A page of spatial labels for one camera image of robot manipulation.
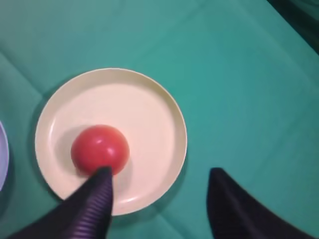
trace green tablecloth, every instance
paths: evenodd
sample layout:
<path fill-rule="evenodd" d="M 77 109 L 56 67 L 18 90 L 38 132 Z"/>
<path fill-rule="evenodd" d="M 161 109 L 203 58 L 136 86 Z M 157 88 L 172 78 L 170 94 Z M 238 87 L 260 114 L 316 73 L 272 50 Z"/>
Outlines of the green tablecloth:
<path fill-rule="evenodd" d="M 319 57 L 266 0 L 2 0 L 0 120 L 11 161 L 0 238 L 59 202 L 34 155 L 43 105 L 68 79 L 104 67 L 160 82 L 189 137 L 178 181 L 155 204 L 114 218 L 110 239 L 212 238 L 214 166 L 319 236 Z"/>

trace plate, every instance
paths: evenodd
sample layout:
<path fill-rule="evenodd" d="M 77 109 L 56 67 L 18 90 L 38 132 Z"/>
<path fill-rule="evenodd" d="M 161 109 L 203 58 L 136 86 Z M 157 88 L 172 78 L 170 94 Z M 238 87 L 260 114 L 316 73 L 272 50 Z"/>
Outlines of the plate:
<path fill-rule="evenodd" d="M 186 126 L 174 98 L 153 79 L 119 68 L 86 72 L 58 89 L 40 115 L 35 151 L 44 179 L 61 199 L 87 179 L 74 167 L 70 150 L 76 136 L 96 124 L 117 128 L 130 146 L 128 163 L 113 178 L 112 215 L 159 199 L 186 155 Z"/>
<path fill-rule="evenodd" d="M 4 127 L 0 121 L 0 191 L 3 188 L 4 181 L 9 166 L 9 145 Z"/>

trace table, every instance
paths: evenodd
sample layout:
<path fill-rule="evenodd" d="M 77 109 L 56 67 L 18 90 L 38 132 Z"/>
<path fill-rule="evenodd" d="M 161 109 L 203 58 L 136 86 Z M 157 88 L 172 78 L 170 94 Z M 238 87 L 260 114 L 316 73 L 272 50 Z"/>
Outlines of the table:
<path fill-rule="evenodd" d="M 167 88 L 189 138 L 174 186 L 114 218 L 108 238 L 212 238 L 205 201 L 215 166 L 319 236 L 319 56 L 266 0 L 3 0 L 0 120 L 11 161 L 0 238 L 59 203 L 34 154 L 44 104 L 73 76 L 105 67 Z"/>

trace red ball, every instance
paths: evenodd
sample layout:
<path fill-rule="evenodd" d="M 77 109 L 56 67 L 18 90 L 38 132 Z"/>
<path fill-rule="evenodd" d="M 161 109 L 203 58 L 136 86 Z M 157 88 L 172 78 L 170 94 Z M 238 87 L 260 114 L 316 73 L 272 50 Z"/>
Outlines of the red ball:
<path fill-rule="evenodd" d="M 98 168 L 111 166 L 112 174 L 119 173 L 130 155 L 129 144 L 116 128 L 96 125 L 85 129 L 72 144 L 71 157 L 74 165 L 86 175 Z"/>

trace blue plate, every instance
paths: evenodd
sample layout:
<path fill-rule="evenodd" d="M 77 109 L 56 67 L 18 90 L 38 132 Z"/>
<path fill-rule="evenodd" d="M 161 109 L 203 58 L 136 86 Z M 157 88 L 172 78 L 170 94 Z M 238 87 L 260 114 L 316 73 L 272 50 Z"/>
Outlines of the blue plate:
<path fill-rule="evenodd" d="M 8 172 L 9 165 L 9 145 L 4 127 L 0 121 L 0 191 Z"/>

